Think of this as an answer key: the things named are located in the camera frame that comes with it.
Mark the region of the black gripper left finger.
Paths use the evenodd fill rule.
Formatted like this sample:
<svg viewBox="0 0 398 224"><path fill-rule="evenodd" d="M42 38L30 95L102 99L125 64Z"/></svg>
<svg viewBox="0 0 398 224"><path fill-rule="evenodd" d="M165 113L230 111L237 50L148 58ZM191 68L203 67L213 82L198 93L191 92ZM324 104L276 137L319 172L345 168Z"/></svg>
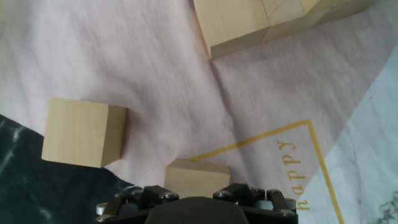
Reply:
<svg viewBox="0 0 398 224"><path fill-rule="evenodd" d="M173 202L179 195L159 185L134 190L130 194L117 193L104 203L101 214L97 213L95 223L100 224L141 224L156 206Z"/></svg>

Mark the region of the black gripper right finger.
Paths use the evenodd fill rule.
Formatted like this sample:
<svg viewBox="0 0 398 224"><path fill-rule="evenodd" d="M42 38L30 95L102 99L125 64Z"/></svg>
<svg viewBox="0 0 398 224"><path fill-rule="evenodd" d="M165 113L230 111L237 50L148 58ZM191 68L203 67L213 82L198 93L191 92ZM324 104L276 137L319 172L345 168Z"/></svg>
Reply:
<svg viewBox="0 0 398 224"><path fill-rule="evenodd" d="M215 192L213 198L237 205L249 224L298 224L295 200L277 189L233 183Z"/></svg>

